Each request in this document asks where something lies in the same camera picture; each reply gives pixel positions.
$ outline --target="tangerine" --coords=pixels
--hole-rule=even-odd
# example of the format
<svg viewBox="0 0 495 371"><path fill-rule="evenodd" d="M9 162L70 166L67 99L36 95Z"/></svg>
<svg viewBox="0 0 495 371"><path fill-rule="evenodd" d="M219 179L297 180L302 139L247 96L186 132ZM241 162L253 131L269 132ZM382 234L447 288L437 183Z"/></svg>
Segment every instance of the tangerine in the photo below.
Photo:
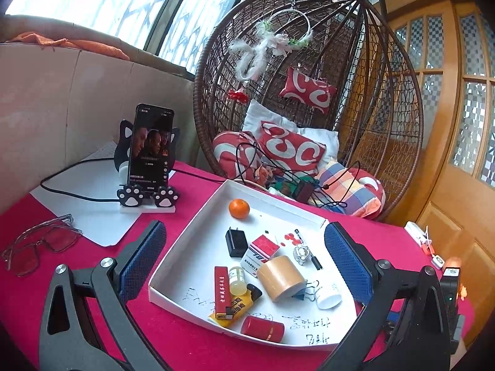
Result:
<svg viewBox="0 0 495 371"><path fill-rule="evenodd" d="M249 204L244 199L234 199L229 203L229 212L236 219L249 215Z"/></svg>

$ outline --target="plaid fabric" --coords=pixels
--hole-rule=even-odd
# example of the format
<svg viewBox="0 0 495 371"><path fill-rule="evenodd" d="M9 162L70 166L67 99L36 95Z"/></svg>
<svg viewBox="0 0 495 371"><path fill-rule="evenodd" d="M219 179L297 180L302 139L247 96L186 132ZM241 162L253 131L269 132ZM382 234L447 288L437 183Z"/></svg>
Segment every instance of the plaid fabric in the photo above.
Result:
<svg viewBox="0 0 495 371"><path fill-rule="evenodd" d="M334 201L343 201L347 204L345 208L338 206L338 209L341 209L345 215L364 218L375 213L382 205L374 194L358 181L355 181L354 176L338 162L330 161L316 179L321 187L325 184L329 185L329 188L324 191ZM319 198L318 204L331 202L324 194L318 193L317 195ZM325 209L336 211L332 206L325 206Z"/></svg>

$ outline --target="bottle label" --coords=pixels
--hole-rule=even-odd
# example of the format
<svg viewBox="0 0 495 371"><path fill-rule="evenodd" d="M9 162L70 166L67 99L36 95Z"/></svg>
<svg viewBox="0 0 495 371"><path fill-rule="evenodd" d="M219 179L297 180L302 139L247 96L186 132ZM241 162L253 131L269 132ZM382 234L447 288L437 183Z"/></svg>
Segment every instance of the bottle label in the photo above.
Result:
<svg viewBox="0 0 495 371"><path fill-rule="evenodd" d="M229 272L229 283L245 282L244 272L241 269L231 269Z"/></svg>

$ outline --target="red cylinder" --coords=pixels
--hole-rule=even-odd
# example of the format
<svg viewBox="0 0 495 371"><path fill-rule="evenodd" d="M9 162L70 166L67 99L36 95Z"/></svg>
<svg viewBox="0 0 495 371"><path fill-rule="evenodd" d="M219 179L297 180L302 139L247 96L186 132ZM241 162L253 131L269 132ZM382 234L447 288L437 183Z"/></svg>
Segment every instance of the red cylinder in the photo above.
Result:
<svg viewBox="0 0 495 371"><path fill-rule="evenodd" d="M266 340L267 342L280 343L284 336L285 326L283 323L269 321L268 319L248 315L241 326L243 335Z"/></svg>

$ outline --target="red pillow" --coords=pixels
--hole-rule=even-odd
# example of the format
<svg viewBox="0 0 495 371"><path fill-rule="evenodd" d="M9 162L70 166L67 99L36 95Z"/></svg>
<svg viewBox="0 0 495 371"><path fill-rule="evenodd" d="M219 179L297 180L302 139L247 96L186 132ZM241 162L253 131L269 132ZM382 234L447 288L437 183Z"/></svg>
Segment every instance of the red pillow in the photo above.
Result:
<svg viewBox="0 0 495 371"><path fill-rule="evenodd" d="M268 121L261 122L259 144L266 157L278 166L294 172L298 177L306 174L316 176L316 166L326 150L324 144Z"/></svg>
<svg viewBox="0 0 495 371"><path fill-rule="evenodd" d="M370 220L376 218L380 213L382 213L383 207L385 206L386 195L382 183L380 183L380 181L378 181L376 177L373 177L370 173L366 172L363 169L360 169L358 171L357 168L351 167L347 169L347 171L351 173L354 177L356 177L356 181L359 182L361 185L363 185L382 203L380 209L378 209L377 211L373 212L368 216L365 216L366 219L370 219Z"/></svg>
<svg viewBox="0 0 495 371"><path fill-rule="evenodd" d="M323 114L328 113L330 100L337 93L337 88L304 75L293 67L287 70L285 88L279 96L293 97L301 103L316 107Z"/></svg>
<svg viewBox="0 0 495 371"><path fill-rule="evenodd" d="M254 171L261 166L262 154L252 146L241 145L243 142L256 144L259 147L259 144L250 132L222 132L221 134L218 134L212 142L213 154L218 160L222 170L227 173L227 177L235 179L239 176L236 162L236 150L239 146L239 150L237 151L239 168L241 172L248 168L248 170L243 173L243 178L245 180L254 181Z"/></svg>

